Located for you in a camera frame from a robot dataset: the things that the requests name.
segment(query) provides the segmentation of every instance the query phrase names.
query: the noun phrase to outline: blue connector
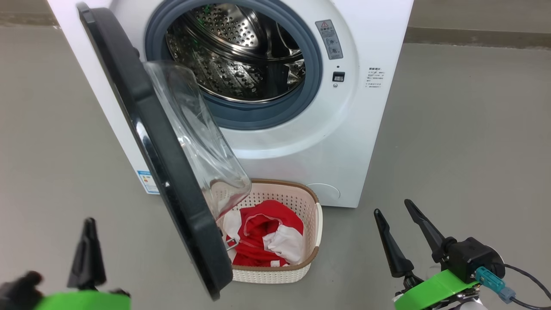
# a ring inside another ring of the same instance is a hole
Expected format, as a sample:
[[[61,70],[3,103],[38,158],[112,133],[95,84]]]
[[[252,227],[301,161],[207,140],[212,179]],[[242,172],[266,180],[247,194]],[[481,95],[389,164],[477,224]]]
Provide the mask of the blue connector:
[[[505,286],[505,281],[485,267],[478,268],[474,277],[480,284],[496,292],[505,303],[511,303],[511,298],[516,296],[515,291]]]

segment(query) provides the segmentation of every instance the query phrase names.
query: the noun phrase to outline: laundry basket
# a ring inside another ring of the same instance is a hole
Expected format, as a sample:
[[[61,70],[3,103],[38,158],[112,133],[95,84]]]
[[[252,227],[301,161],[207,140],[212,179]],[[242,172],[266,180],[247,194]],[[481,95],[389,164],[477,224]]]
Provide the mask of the laundry basket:
[[[293,283],[302,279],[317,255],[323,227],[323,214],[316,194],[308,187],[292,182],[253,179],[252,189],[234,210],[254,207],[265,200],[277,200],[293,210],[304,223],[304,248],[299,265],[251,267],[233,265],[234,281],[258,284]]]

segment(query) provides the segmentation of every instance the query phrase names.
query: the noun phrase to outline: instruction sticker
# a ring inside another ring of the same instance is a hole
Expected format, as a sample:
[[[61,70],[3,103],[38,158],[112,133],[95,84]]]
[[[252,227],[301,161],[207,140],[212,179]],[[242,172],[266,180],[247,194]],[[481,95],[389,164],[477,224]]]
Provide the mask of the instruction sticker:
[[[366,88],[381,88],[385,79],[385,71],[380,67],[369,67],[368,77],[365,79]]]
[[[145,188],[145,191],[148,194],[158,194],[159,189],[157,188],[157,185],[155,184],[155,180],[153,180],[153,177],[151,176],[151,172],[149,171],[140,171],[138,170],[138,175],[140,180],[142,181],[143,187]]]
[[[316,22],[317,30],[320,31],[321,38],[327,49],[327,56],[330,60],[340,59],[343,57],[343,50],[341,49],[341,42],[333,27],[333,22],[330,19],[320,20]]]

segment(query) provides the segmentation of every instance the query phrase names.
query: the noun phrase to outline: basket handle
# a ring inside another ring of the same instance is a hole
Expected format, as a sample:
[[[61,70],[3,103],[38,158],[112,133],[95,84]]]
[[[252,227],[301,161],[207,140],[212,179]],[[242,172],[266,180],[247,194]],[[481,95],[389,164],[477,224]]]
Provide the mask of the basket handle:
[[[321,211],[321,205],[319,202],[316,203],[317,212],[316,212],[316,246],[319,247],[321,243],[321,233],[323,231],[323,212]]]

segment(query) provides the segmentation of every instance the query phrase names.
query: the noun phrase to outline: concrete floor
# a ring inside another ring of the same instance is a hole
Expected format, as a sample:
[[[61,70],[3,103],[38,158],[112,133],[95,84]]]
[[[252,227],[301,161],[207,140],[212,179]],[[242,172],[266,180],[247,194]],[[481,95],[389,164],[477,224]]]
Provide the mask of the concrete floor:
[[[107,268],[133,309],[392,309],[372,211],[380,208],[420,277],[436,272],[404,208],[444,235],[469,236],[551,286],[551,52],[404,45],[364,195],[324,209],[321,249],[289,285],[232,283],[213,303],[160,197],[132,172],[60,30],[0,28],[0,279],[25,270],[64,290],[82,219],[93,216]],[[549,301],[510,272],[519,299]],[[504,306],[492,293],[489,309]]]

